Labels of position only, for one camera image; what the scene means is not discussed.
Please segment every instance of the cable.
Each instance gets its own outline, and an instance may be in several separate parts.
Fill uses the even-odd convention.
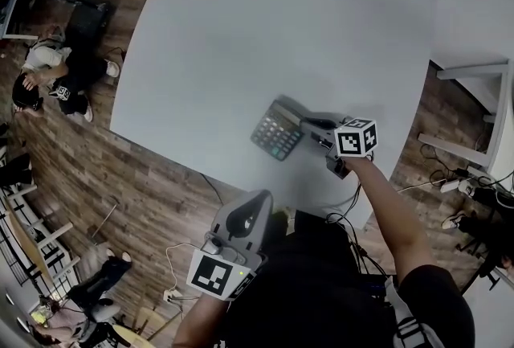
[[[445,182],[446,180],[447,180],[446,178],[443,178],[443,179],[439,179],[438,181],[435,181],[435,182],[429,181],[429,182],[424,182],[423,184],[411,185],[411,186],[407,186],[406,188],[402,188],[401,190],[397,190],[396,192],[400,193],[400,192],[403,192],[404,190],[412,190],[414,188],[420,188],[421,186],[427,186],[427,185],[433,186],[434,184],[437,184],[440,182]]]
[[[357,190],[355,191],[355,194],[353,195],[353,201],[350,204],[350,206],[348,207],[348,209],[346,210],[346,212],[343,214],[343,218],[346,218],[346,215],[348,215],[348,213],[353,209],[353,207],[355,207],[357,205],[357,201],[359,200],[359,195],[361,194],[361,188],[362,188],[362,185],[359,182],[359,184],[357,185]]]
[[[168,304],[171,304],[175,308],[178,309],[178,311],[180,312],[180,319],[183,320],[184,319],[184,311],[182,311],[182,307],[179,304],[174,304],[173,302],[169,302],[169,301],[168,301]]]
[[[121,55],[121,59],[123,61],[125,61],[125,56],[127,55],[127,51],[123,48],[120,48],[120,47],[115,47],[113,49],[110,49],[109,51],[105,52],[105,54],[102,55],[102,58],[105,59],[105,57],[107,55],[109,55],[111,52],[114,52],[114,51],[117,51],[117,50],[120,50],[120,55]]]
[[[197,300],[199,297],[191,297],[191,298],[171,298],[172,301],[192,301]]]
[[[425,148],[425,147],[432,148],[432,150],[434,151],[434,156],[433,156],[433,157],[428,157],[428,156],[426,156],[426,155],[423,153],[423,148]],[[450,173],[452,173],[453,175],[455,175],[455,173],[456,173],[456,171],[457,171],[457,170],[451,170],[451,169],[447,166],[447,164],[445,164],[443,161],[441,161],[441,160],[439,159],[439,156],[438,156],[438,155],[437,155],[437,153],[435,152],[435,147],[434,147],[434,146],[432,146],[432,145],[428,145],[428,144],[423,144],[423,145],[421,145],[421,147],[419,148],[419,153],[420,153],[420,154],[421,154],[425,159],[430,159],[430,160],[432,160],[432,161],[437,161],[439,164],[441,164],[442,166],[444,166],[444,169],[445,169],[445,170],[446,170],[446,172],[448,173],[448,174],[447,174],[447,176],[446,176],[447,180],[453,179],[453,178],[450,178]]]
[[[508,209],[510,209],[510,210],[514,210],[514,207],[513,207],[513,206],[511,206],[511,205],[505,205],[504,203],[502,203],[502,202],[500,201],[500,199],[498,198],[498,194],[499,194],[499,192],[498,192],[497,190],[495,190],[496,201],[498,202],[498,204],[499,204],[499,205],[501,205],[502,207],[508,208]]]
[[[173,279],[175,280],[175,283],[173,284],[173,287],[171,287],[169,289],[169,291],[174,291],[177,287],[177,277],[175,276],[175,272],[173,272],[173,265],[171,264],[171,259],[169,258],[169,255],[168,255],[168,250],[172,249],[172,248],[178,248],[178,247],[181,247],[182,245],[189,245],[190,247],[193,247],[193,248],[196,248],[196,249],[200,249],[199,247],[197,247],[196,245],[193,245],[193,244],[190,244],[189,242],[182,242],[180,244],[177,244],[177,245],[172,245],[171,247],[167,247],[166,249],[166,258],[168,258],[168,262],[169,262],[169,267],[171,268],[171,275],[173,277]]]
[[[333,215],[337,215],[338,218],[331,221],[330,219],[332,218]],[[349,226],[352,228],[353,240],[352,240],[352,237],[349,235],[349,233],[346,231],[346,227],[341,224],[342,219],[344,219],[349,224]],[[367,258],[383,276],[385,276],[386,278],[388,277],[386,274],[386,271],[384,271],[384,269],[380,266],[380,264],[377,261],[375,261],[373,258],[371,258],[371,256],[368,255],[368,252],[363,247],[361,247],[361,245],[359,245],[359,241],[357,239],[357,234],[355,232],[355,229],[353,228],[353,225],[349,221],[348,218],[346,218],[345,216],[343,216],[342,214],[339,214],[337,212],[332,212],[327,215],[325,222],[326,223],[336,223],[340,228],[345,230],[346,235],[348,236],[348,240],[350,242],[350,246],[353,248],[353,251],[355,253],[355,258],[357,261],[357,269],[358,269],[359,274],[362,274],[361,263],[359,260],[362,260],[365,270],[369,274],[368,267],[366,266],[366,263],[364,261],[364,258]]]
[[[207,183],[210,185],[210,187],[214,190],[214,192],[215,192],[215,193],[216,193],[216,195],[218,196],[219,202],[220,202],[222,205],[225,205],[225,204],[223,203],[223,201],[222,201],[222,197],[221,197],[221,196],[219,196],[219,192],[218,192],[218,190],[214,187],[214,185],[212,185],[212,182],[211,182],[211,181],[209,181],[209,179],[207,179],[207,177],[206,177],[204,174],[200,173],[200,175],[203,177],[203,179],[205,179],[205,180],[206,180],[206,182],[207,182]]]
[[[490,179],[489,177],[485,177],[485,176],[483,176],[483,175],[477,179],[477,182],[479,183],[479,185],[480,185],[482,188],[487,188],[488,186],[494,186],[494,185],[496,185],[496,184],[500,184],[500,182],[505,181],[505,179],[507,179],[507,178],[509,178],[509,177],[514,177],[514,170],[513,170],[509,175],[507,175],[506,177],[501,178],[501,179],[497,179],[496,181],[491,182],[490,184],[483,184],[483,183],[480,181],[482,178],[486,178],[486,179],[488,179],[489,181],[491,181],[491,179]]]

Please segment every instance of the wooden floor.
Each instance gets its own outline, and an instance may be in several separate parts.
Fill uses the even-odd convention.
[[[114,47],[128,48],[145,4],[145,0],[109,1],[116,5],[116,13],[104,35],[99,55]],[[34,22],[33,30],[43,29],[51,23],[65,25],[70,11],[71,7],[66,3],[46,1],[38,10],[40,16]],[[11,87],[26,49],[21,43],[12,42],[3,52],[6,58],[0,60],[0,113],[4,120],[11,121]],[[108,58],[122,63],[118,51],[111,52]],[[173,306],[161,302],[164,290],[173,285],[165,249],[182,242],[201,245],[220,204],[200,174],[108,131],[116,86],[117,80],[106,76],[88,93],[95,114],[92,124],[81,116],[65,117],[51,98],[45,98],[45,118],[17,115],[11,122],[10,155],[23,150],[31,154],[39,188],[30,201],[45,215],[47,224],[55,228],[68,221],[74,223],[74,229],[63,240],[73,254],[82,257],[78,268],[83,278],[100,266],[107,247],[107,244],[95,247],[88,238],[88,228],[98,225],[115,201],[120,203],[119,209],[104,225],[102,234],[115,252],[127,251],[133,257],[133,268],[112,292],[122,304],[130,324],[145,286],[148,295],[145,306],[159,304],[158,312],[166,318],[177,312]],[[418,133],[439,135],[448,141],[473,147],[483,133],[482,115],[482,109],[464,91],[452,82],[437,80],[434,70],[429,69],[421,103],[392,183],[401,189],[426,182],[434,170],[442,168],[420,154],[421,144],[416,140]],[[466,165],[449,155],[440,154],[440,157],[450,168]],[[224,202],[235,198],[239,192],[215,180],[213,184]],[[439,263],[450,270],[459,286],[463,286],[477,269],[478,261],[457,252],[455,245],[463,241],[463,235],[442,231],[440,223],[462,208],[476,209],[479,213],[484,210],[456,191],[441,194],[432,186],[407,190],[403,195],[426,225]],[[386,271],[393,270],[373,217],[365,230],[359,232],[359,238]],[[184,283],[191,252],[189,247],[171,252],[178,288],[187,295],[191,291]],[[183,301],[184,310],[192,303]],[[179,321],[180,316],[154,340],[157,347],[171,346]],[[158,321],[151,321],[144,335],[159,325]]]

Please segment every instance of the white wire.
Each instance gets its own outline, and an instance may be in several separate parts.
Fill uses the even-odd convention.
[[[499,205],[501,205],[502,207],[508,208],[509,210],[514,210],[514,207],[511,207],[510,205],[505,205],[504,203],[502,203],[500,201],[500,198],[498,198],[498,191],[497,190],[495,190],[495,196],[496,196],[496,201],[498,202]]]
[[[200,249],[199,247],[197,247],[196,245],[193,245],[193,244],[190,244],[189,242],[182,242],[180,244],[177,244],[177,245],[172,245],[171,247],[167,247],[166,249],[166,258],[168,258],[168,262],[169,262],[169,267],[171,269],[171,275],[173,277],[173,279],[175,280],[175,283],[173,284],[173,287],[171,287],[170,289],[168,289],[169,291],[174,291],[177,287],[177,282],[178,282],[178,279],[177,277],[175,276],[175,272],[173,272],[173,265],[171,264],[171,259],[169,258],[169,254],[168,254],[168,250],[172,249],[172,248],[178,248],[178,247],[181,247],[182,245],[189,245],[190,247],[193,247],[193,248],[196,248],[196,249]]]
[[[413,190],[414,188],[421,188],[422,186],[434,185],[434,184],[437,184],[437,183],[440,183],[440,182],[443,182],[446,180],[447,180],[446,178],[443,178],[443,179],[439,179],[438,181],[424,182],[423,184],[408,186],[407,188],[403,188],[402,190],[397,190],[396,192],[400,193],[400,192],[403,192],[404,190]]]

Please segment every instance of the calculator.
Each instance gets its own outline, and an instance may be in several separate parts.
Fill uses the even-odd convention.
[[[251,135],[254,144],[279,161],[288,157],[304,135],[299,125],[281,112],[281,107],[274,102]]]

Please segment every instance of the shoe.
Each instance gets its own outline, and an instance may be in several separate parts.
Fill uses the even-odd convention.
[[[442,229],[456,229],[459,227],[459,223],[462,218],[467,218],[466,212],[459,211],[456,215],[449,216],[441,224]]]
[[[89,101],[88,101],[88,109],[86,110],[86,113],[84,114],[84,119],[87,122],[93,121],[93,109],[91,108],[91,104],[89,104]]]
[[[112,78],[117,78],[120,76],[120,65],[112,61],[105,60],[105,62],[107,62],[107,71],[105,71],[107,75],[111,76]]]
[[[463,194],[466,194],[468,197],[473,198],[475,194],[475,187],[469,183],[467,180],[463,180],[459,182],[459,191]]]
[[[121,254],[121,259],[125,262],[132,262],[132,258],[130,257],[130,255],[127,252],[124,252],[123,254]]]

